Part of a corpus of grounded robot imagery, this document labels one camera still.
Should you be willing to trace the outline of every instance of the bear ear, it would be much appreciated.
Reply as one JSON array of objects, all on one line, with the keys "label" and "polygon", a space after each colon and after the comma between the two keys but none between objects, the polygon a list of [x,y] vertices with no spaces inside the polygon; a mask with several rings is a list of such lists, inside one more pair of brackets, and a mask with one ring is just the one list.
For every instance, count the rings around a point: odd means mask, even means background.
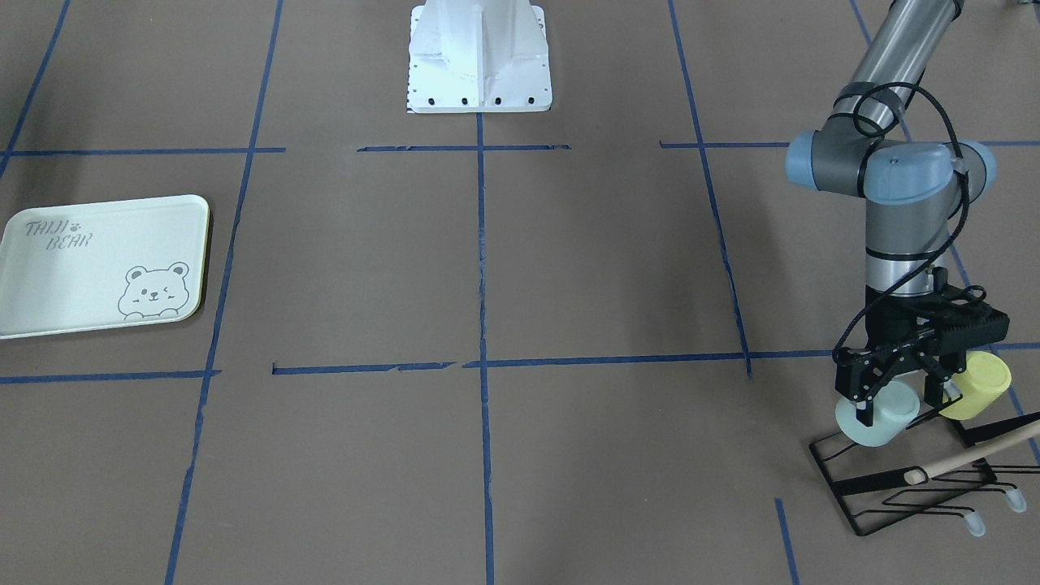
[{"label": "bear ear", "polygon": [[127,271],[127,282],[133,282],[134,280],[140,278],[140,276],[148,272],[145,266],[134,266]]}]

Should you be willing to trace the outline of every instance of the cable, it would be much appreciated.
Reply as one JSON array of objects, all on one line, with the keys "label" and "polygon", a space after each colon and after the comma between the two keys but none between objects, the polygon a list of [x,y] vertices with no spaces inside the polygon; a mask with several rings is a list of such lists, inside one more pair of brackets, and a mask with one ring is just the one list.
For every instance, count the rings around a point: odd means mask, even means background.
[{"label": "cable", "polygon": [[[946,127],[946,133],[950,135],[950,143],[954,149],[954,155],[957,156],[957,158],[964,157],[964,153],[961,150],[961,144],[957,139],[957,132],[954,130],[953,123],[950,122],[950,117],[946,115],[945,108],[942,107],[942,104],[939,103],[939,100],[935,99],[935,96],[927,92],[924,87],[921,87],[917,83],[908,83],[905,81],[892,81],[890,83],[882,83],[881,85],[877,85],[874,88],[866,92],[865,94],[863,94],[862,96],[860,96],[859,101],[856,102],[856,106],[852,110],[853,125],[856,127],[857,132],[869,138],[880,138],[885,134],[887,134],[892,128],[899,125],[899,115],[895,111],[892,111],[892,116],[896,118],[896,121],[888,128],[885,128],[877,132],[870,132],[864,129],[862,126],[860,126],[860,120],[862,119],[862,117],[860,116],[859,110],[862,107],[863,102],[865,102],[866,99],[869,98],[872,95],[877,94],[879,92],[883,92],[885,90],[889,90],[891,87],[906,87],[912,90],[914,94],[920,94],[926,100],[928,100],[928,102],[932,104],[936,112],[938,112],[939,117],[942,119],[942,124]],[[964,225],[967,224],[968,221],[968,207],[971,204],[971,194],[968,188],[967,175],[959,172],[956,173],[956,175],[957,175],[957,184],[961,188],[961,202],[960,202],[961,217],[957,222],[957,227],[954,228],[954,231],[950,234],[950,237],[946,238],[946,240],[942,244],[942,246],[940,246],[938,250],[933,252],[928,257],[927,260],[921,262],[921,264],[918,265],[916,269],[905,274],[903,278],[899,279],[895,282],[895,284],[889,286],[884,292],[882,292],[874,301],[868,303],[858,313],[856,313],[856,316],[853,317],[852,322],[849,324],[849,327],[846,328],[844,333],[841,334],[841,337],[838,339],[838,342],[835,344],[834,349],[831,351],[831,359],[837,365],[848,366],[852,365],[855,361],[858,361],[857,359],[841,360],[840,353],[841,349],[844,347],[846,341],[849,340],[849,336],[852,335],[853,329],[856,328],[859,322],[862,321],[862,319],[866,316],[866,314],[870,312],[870,310],[877,307],[878,304],[880,304],[885,299],[891,297],[896,290],[903,287],[903,285],[905,285],[906,283],[910,282],[914,278],[917,278],[918,275],[928,270],[929,266],[931,266],[935,261],[941,258],[942,255],[946,253],[946,250],[948,250],[950,247],[954,245],[954,240],[957,239],[957,236],[961,234],[961,231],[964,229]]]}]

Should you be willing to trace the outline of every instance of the tray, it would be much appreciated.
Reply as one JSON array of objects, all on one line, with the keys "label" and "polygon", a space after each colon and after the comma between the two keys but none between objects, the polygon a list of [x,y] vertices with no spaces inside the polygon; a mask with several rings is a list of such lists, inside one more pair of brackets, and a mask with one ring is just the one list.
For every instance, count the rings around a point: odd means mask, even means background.
[{"label": "tray", "polygon": [[209,215],[196,195],[17,213],[0,241],[0,339],[187,319]]}]

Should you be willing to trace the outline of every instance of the light blue cup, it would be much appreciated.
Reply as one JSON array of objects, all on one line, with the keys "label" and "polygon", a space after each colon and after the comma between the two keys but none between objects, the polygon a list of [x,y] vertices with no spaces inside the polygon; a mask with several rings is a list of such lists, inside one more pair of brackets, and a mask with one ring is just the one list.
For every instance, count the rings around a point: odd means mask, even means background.
[{"label": "light blue cup", "polygon": [[917,392],[899,380],[892,380],[874,397],[874,426],[856,419],[856,405],[838,399],[834,417],[847,437],[863,447],[881,447],[895,438],[920,412]]}]

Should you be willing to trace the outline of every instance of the bear drawing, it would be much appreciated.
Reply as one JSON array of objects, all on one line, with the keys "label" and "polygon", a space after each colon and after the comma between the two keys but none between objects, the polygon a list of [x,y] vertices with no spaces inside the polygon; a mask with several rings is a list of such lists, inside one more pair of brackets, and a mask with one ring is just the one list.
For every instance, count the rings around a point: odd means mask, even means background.
[{"label": "bear drawing", "polygon": [[150,271],[134,266],[127,272],[127,288],[120,299],[120,312],[130,319],[173,316],[188,304],[184,277],[188,265],[174,262],[168,269]]}]

